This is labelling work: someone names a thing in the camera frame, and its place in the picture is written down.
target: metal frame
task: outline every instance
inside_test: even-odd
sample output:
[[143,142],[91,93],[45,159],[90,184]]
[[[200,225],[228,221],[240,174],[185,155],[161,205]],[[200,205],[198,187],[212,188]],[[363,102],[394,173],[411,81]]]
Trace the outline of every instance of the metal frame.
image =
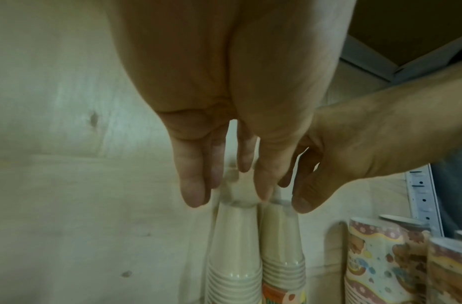
[[[397,85],[439,70],[462,49],[462,37],[398,67],[384,56],[347,36],[341,59]],[[406,173],[413,218],[429,222],[434,235],[443,236],[441,213],[430,165]]]

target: person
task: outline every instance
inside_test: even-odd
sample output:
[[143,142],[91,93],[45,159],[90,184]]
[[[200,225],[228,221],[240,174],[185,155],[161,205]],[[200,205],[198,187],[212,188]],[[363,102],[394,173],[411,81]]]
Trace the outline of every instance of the person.
[[355,1],[115,1],[116,47],[166,126],[183,198],[209,200],[238,119],[238,167],[262,200],[290,183],[306,213],[352,180],[435,162],[462,147],[462,62],[336,105],[330,83]]

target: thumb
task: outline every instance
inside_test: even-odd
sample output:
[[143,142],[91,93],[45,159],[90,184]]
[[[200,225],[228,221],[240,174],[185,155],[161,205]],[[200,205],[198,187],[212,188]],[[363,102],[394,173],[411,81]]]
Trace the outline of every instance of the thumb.
[[254,169],[256,192],[262,201],[268,201],[277,183],[289,170],[296,143],[276,144],[262,140],[259,143],[259,158]]
[[322,205],[350,180],[346,175],[323,160],[318,168],[309,174],[292,198],[292,205],[299,213],[308,213]]

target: brown panel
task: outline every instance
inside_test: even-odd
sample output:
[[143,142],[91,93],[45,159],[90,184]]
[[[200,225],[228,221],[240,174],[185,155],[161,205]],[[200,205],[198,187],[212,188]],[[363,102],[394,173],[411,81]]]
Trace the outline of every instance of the brown panel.
[[462,36],[462,0],[358,0],[349,34],[402,65]]

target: hand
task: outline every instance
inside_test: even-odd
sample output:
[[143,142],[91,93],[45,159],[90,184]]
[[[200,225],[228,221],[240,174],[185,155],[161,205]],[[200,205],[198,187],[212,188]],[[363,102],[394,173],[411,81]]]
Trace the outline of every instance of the hand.
[[121,60],[171,139],[184,201],[209,201],[238,123],[238,168],[267,200],[287,172],[322,99],[355,1],[115,0],[108,8]]
[[347,182],[412,170],[458,147],[462,147],[462,64],[318,109],[279,185],[289,185],[294,163],[303,153],[293,205],[307,213]]

